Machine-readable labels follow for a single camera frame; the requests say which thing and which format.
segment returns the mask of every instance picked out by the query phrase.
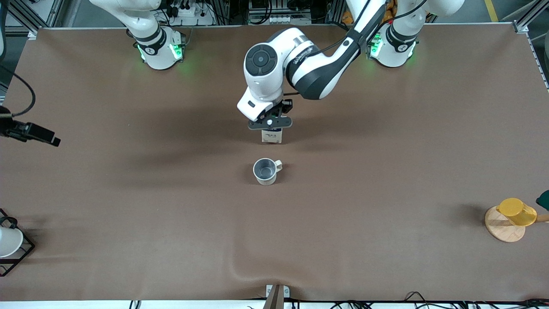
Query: mug handle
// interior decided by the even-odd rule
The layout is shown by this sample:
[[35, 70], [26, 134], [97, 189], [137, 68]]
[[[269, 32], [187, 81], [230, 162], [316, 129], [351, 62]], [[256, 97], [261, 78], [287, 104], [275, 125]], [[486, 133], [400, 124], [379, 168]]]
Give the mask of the mug handle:
[[9, 228], [11, 229], [16, 229], [17, 228], [17, 219], [15, 218], [12, 218], [12, 217], [2, 217], [0, 218], [0, 225], [2, 225], [2, 223], [4, 223], [4, 221], [10, 221], [11, 225], [9, 226]]
[[280, 171], [282, 170], [282, 161], [276, 160], [276, 161], [274, 162], [274, 164], [276, 165], [276, 171], [277, 171], [277, 173], [280, 172]]

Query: white mug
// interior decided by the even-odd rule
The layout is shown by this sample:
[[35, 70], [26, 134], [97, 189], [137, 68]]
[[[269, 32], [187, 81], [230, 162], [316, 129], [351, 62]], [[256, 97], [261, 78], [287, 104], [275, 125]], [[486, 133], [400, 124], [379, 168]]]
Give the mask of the white mug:
[[276, 180], [276, 173], [282, 169], [282, 161], [273, 161], [269, 158], [259, 159], [254, 164], [254, 176], [257, 182], [264, 186], [272, 185]]
[[17, 220], [12, 217], [0, 218], [0, 224], [8, 220], [11, 222], [9, 228], [0, 226], [0, 257], [7, 257], [14, 254], [23, 244], [23, 232], [17, 228]]

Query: table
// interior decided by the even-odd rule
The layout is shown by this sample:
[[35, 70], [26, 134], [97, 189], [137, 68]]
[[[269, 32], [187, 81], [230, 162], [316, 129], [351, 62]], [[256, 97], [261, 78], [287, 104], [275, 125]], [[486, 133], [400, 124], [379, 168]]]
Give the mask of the table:
[[[246, 51], [280, 28], [195, 29], [166, 71], [123, 30], [28, 42], [17, 72], [38, 101], [21, 120], [61, 145], [0, 140], [0, 206], [37, 245], [0, 299], [546, 297], [549, 224], [505, 244], [482, 222], [508, 197], [543, 211], [549, 95], [527, 37], [427, 25], [403, 67], [361, 56], [325, 100], [295, 97], [265, 145], [236, 103]], [[344, 35], [302, 30], [321, 48]], [[5, 105], [29, 99], [14, 80]], [[262, 157], [284, 163], [272, 186], [252, 175]]]

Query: yellow cup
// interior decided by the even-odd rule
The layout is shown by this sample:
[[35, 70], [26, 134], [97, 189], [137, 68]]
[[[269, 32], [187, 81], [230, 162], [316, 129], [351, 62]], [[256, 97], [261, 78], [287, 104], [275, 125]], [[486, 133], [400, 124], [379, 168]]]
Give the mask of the yellow cup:
[[508, 198], [496, 207], [509, 221], [518, 227], [527, 227], [536, 222], [537, 212], [518, 198]]

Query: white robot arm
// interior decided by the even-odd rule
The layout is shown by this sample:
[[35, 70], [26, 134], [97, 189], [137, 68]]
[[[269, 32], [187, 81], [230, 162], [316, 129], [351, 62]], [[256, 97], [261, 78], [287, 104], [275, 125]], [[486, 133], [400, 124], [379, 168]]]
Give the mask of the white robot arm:
[[161, 0], [89, 0], [128, 27], [141, 57], [156, 70], [171, 67], [183, 58], [181, 33], [160, 26], [153, 12]]
[[412, 56], [416, 38], [425, 24], [425, 11], [437, 16], [457, 12], [464, 0], [400, 0], [392, 23], [384, 23], [371, 44], [369, 55], [381, 65], [396, 68]]
[[[385, 29], [392, 29], [404, 41], [406, 49], [399, 51], [398, 44], [391, 52], [390, 48], [376, 50], [376, 55], [386, 58], [402, 59], [409, 57], [409, 46], [415, 45], [415, 38], [423, 26], [425, 12], [414, 6], [416, 2], [424, 5], [427, 0], [399, 0], [401, 15], [414, 10], [417, 14], [407, 14], [405, 18], [395, 18], [393, 24], [387, 24]], [[429, 9], [435, 14], [449, 15], [457, 11], [464, 0], [428, 0]], [[335, 87], [339, 78], [351, 62], [358, 57], [361, 50], [367, 51], [374, 36], [376, 40], [379, 24], [385, 13], [385, 0], [347, 0], [352, 16], [356, 16], [355, 25], [338, 43], [339, 47], [330, 57], [311, 42], [299, 29], [290, 28], [275, 33], [265, 43], [252, 46], [246, 53], [244, 60], [244, 76], [248, 88], [237, 104], [238, 109], [248, 118], [248, 127], [251, 130], [271, 130], [287, 128], [292, 125], [291, 119], [282, 117], [291, 109], [290, 100], [282, 100], [282, 82], [284, 76], [299, 94], [308, 100], [320, 100], [326, 97]]]
[[[249, 128], [291, 126], [290, 119], [278, 119], [283, 108], [287, 109], [282, 101], [284, 75], [306, 99], [320, 100], [334, 89], [345, 69], [374, 35], [385, 13], [385, 0], [348, 0], [348, 6], [353, 16], [358, 18], [330, 57], [325, 56], [297, 28], [279, 31], [267, 42], [248, 50], [244, 60], [248, 88], [237, 107], [251, 120]], [[265, 117], [273, 107], [274, 114]]]

